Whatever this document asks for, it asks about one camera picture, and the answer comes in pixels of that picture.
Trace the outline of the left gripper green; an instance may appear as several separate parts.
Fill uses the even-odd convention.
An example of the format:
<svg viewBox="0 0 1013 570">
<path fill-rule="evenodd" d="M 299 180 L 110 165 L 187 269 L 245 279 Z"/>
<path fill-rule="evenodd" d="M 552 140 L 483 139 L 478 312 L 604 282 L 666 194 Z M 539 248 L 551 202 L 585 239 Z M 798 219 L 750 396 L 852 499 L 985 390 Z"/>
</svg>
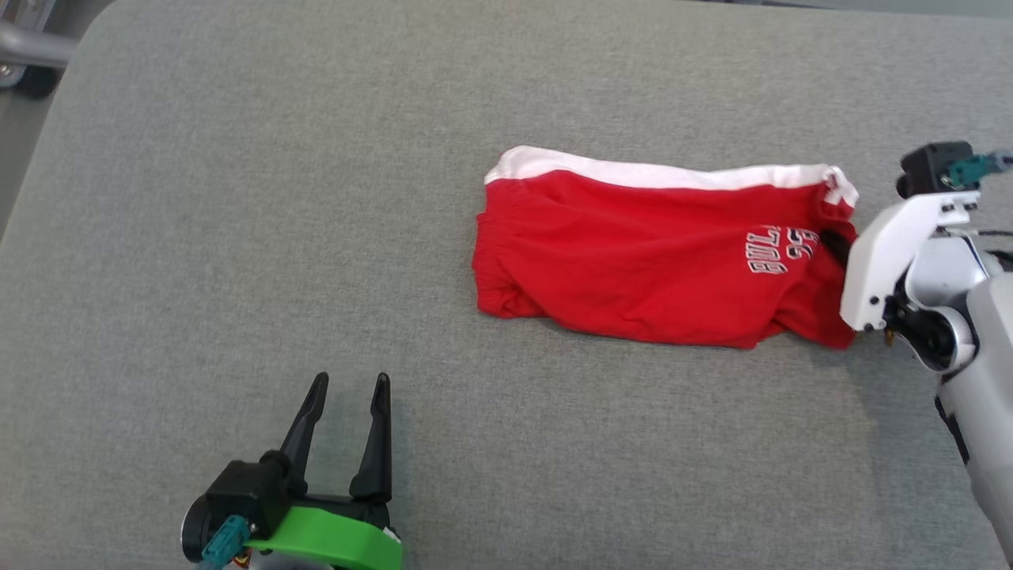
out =
<svg viewBox="0 0 1013 570">
<path fill-rule="evenodd" d="M 308 491 L 309 451 L 328 384 L 326 372 L 315 376 L 281 446 L 290 463 L 288 491 L 293 497 L 303 497 Z M 350 480 L 350 497 L 294 499 L 274 533 L 253 535 L 245 548 L 329 568 L 401 569 L 403 545 L 389 512 L 392 450 L 391 380 L 381 372 L 370 399 L 370 430 L 359 470 Z"/>
</svg>

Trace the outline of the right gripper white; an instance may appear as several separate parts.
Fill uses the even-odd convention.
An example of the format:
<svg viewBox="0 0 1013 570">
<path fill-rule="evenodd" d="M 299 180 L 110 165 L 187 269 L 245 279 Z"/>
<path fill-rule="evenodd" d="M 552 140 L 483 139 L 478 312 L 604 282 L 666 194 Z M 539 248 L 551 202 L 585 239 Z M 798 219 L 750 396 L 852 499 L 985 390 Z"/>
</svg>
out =
<svg viewBox="0 0 1013 570">
<path fill-rule="evenodd" d="M 821 246 L 846 269 L 840 318 L 854 331 L 884 329 L 884 303 L 938 227 L 969 223 L 980 192 L 916 195 L 880 212 L 853 242 L 853 232 L 822 230 Z"/>
</svg>

